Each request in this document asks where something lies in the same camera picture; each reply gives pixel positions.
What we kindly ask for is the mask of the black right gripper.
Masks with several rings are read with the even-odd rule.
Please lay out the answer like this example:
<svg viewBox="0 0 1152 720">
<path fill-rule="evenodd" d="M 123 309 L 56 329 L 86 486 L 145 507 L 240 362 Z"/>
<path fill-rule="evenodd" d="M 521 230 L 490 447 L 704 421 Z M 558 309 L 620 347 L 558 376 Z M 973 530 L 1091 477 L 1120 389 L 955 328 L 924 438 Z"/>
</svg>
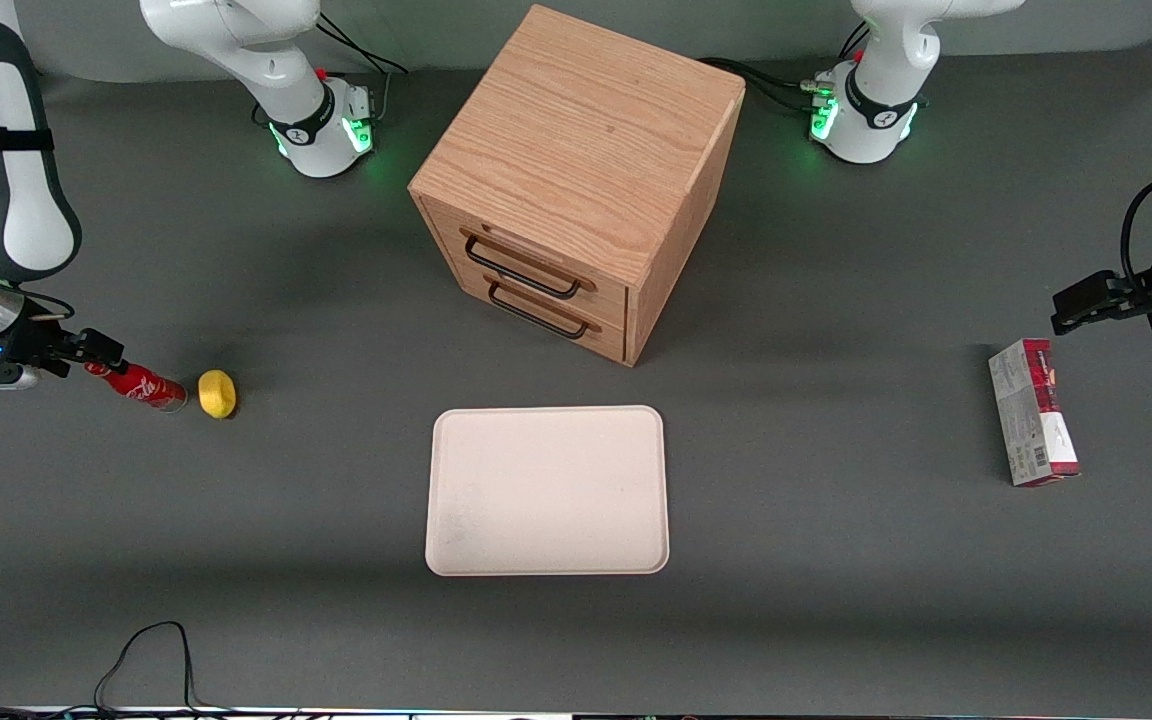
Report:
<svg viewBox="0 0 1152 720">
<path fill-rule="evenodd" d="M 18 319 L 0 334 L 0 357 L 59 378 L 68 377 L 76 363 L 127 366 L 122 343 L 93 328 L 70 333 L 56 320 Z"/>
</svg>

